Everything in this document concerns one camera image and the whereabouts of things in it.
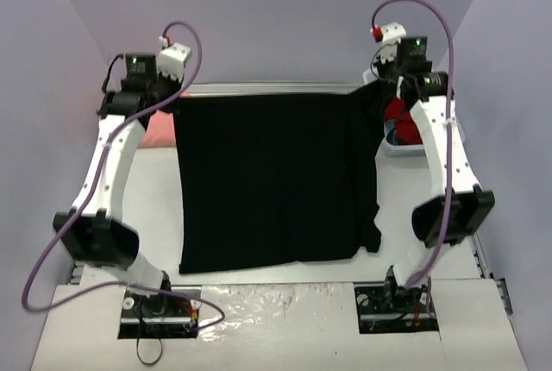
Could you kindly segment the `black t-shirt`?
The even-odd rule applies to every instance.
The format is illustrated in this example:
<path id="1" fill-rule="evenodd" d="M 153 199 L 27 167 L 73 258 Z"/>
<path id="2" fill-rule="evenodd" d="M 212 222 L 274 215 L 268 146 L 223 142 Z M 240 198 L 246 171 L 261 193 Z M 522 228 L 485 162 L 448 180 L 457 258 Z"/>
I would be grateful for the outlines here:
<path id="1" fill-rule="evenodd" d="M 378 90 L 183 97 L 181 274 L 376 253 Z"/>

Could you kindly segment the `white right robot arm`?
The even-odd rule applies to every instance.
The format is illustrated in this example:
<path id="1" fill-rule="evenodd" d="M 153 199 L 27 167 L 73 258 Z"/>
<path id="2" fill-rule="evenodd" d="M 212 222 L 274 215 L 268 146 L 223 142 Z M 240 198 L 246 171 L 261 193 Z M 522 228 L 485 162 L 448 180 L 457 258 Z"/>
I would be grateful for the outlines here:
<path id="1" fill-rule="evenodd" d="M 435 72 L 426 57 L 424 36 L 382 39 L 374 57 L 378 81 L 387 94 L 404 101 L 420 134 L 430 170 L 430 198 L 415 207 L 411 226 L 418 244 L 392 265 L 395 282 L 382 293 L 385 308 L 401 313 L 413 303 L 411 288 L 429 280 L 435 264 L 473 236 L 495 205 L 468 161 L 448 72 Z"/>

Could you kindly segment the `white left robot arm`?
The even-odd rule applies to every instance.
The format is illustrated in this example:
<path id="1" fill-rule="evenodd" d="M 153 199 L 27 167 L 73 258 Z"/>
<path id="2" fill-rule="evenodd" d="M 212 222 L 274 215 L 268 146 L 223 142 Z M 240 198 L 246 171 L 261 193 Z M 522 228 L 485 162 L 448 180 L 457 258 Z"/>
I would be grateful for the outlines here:
<path id="1" fill-rule="evenodd" d="M 122 220 L 125 186 L 149 117 L 125 121 L 180 89 L 190 55 L 190 48 L 174 44 L 158 54 L 122 56 L 127 74 L 120 91 L 103 90 L 97 144 L 83 187 L 71 209 L 53 219 L 54 230 L 63 235 L 61 241 L 75 261 L 135 285 L 136 293 L 144 295 L 142 307 L 155 318 L 172 310 L 169 277 L 141 253 L 138 234 Z"/>

